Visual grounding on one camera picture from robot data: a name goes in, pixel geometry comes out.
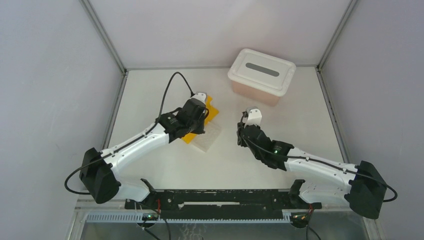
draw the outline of white lid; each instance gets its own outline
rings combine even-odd
[[[296,65],[258,51],[243,49],[232,64],[229,79],[267,92],[283,96],[289,88]]]

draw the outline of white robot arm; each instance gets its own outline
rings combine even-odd
[[[376,219],[383,202],[396,199],[393,191],[395,197],[384,200],[386,189],[393,189],[371,163],[339,163],[309,154],[292,144],[271,140],[261,130],[261,119],[261,111],[256,107],[243,112],[237,125],[238,145],[248,147],[257,160],[270,168],[306,173],[331,183],[296,180],[290,191],[299,196],[300,202],[349,206],[361,216]]]
[[[206,93],[198,92],[182,108],[161,114],[148,128],[125,142],[100,152],[89,149],[82,162],[82,166],[89,166],[81,170],[79,178],[96,203],[105,203],[115,196],[142,201],[150,192],[148,182],[122,178],[121,171],[153,149],[188,133],[204,133],[206,99]]]

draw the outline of white wall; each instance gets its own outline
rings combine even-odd
[[[243,48],[317,65],[350,0],[91,0],[127,68],[231,66]]]
[[[78,1],[1,1],[1,239],[64,239],[64,180],[101,146],[120,79]]]
[[[360,1],[323,69],[351,159],[399,193],[380,215],[394,240],[424,239],[423,12],[422,0]]]

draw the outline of white tabletop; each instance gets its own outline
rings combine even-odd
[[[237,123],[252,106],[262,112],[261,129],[326,159],[343,162],[319,80],[313,67],[298,67],[286,95],[275,107],[233,93],[228,68],[132,70],[128,74],[109,145],[119,144],[154,122],[171,75],[180,71],[194,92],[207,92],[220,113],[212,120],[222,129],[205,153],[177,139],[157,148],[123,171],[123,177],[147,179],[156,189],[289,189],[291,172],[271,169],[250,150],[237,145]],[[175,76],[163,113],[182,107],[190,97]]]

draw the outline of sponge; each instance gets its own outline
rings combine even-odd
[[[204,126],[206,127],[207,124],[213,119],[215,118],[216,115],[218,115],[220,113],[220,111],[218,111],[218,109],[216,109],[214,106],[211,105],[211,101],[212,101],[212,97],[207,96],[207,100],[206,100],[206,108],[209,110],[209,115],[206,117],[206,119],[204,120]],[[194,133],[189,133],[187,135],[185,135],[182,140],[186,143],[189,144],[195,137],[197,136],[197,134]]]

